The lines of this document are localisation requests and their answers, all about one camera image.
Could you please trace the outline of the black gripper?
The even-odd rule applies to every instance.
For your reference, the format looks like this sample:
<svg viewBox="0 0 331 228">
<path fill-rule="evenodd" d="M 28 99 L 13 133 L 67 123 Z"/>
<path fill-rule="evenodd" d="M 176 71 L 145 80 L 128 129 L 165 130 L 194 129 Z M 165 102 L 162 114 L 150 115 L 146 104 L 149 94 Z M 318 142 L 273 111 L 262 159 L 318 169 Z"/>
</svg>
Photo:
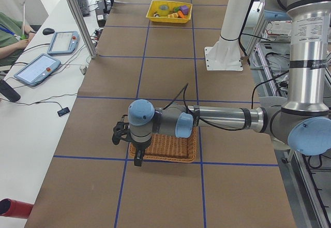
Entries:
<svg viewBox="0 0 331 228">
<path fill-rule="evenodd" d="M 134 147 L 136 149 L 135 155 L 134 155 L 134 165 L 135 166 L 142 166 L 143 158 L 145 155 L 145 150 L 148 148 L 147 143 L 139 143 L 134 144 Z"/>
</svg>

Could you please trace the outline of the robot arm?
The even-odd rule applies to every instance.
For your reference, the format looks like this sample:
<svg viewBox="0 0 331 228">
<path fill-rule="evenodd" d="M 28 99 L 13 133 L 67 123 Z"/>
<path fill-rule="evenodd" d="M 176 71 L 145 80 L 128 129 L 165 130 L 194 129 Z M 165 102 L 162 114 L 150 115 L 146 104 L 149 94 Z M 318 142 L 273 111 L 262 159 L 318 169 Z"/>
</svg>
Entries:
<svg viewBox="0 0 331 228">
<path fill-rule="evenodd" d="M 323 102 L 330 0 L 266 0 L 265 17 L 292 20 L 289 93 L 280 107 L 212 108 L 169 104 L 155 108 L 144 99 L 128 109 L 129 138 L 141 166 L 152 134 L 190 137 L 197 126 L 267 133 L 307 156 L 330 149 L 329 109 Z"/>
</svg>

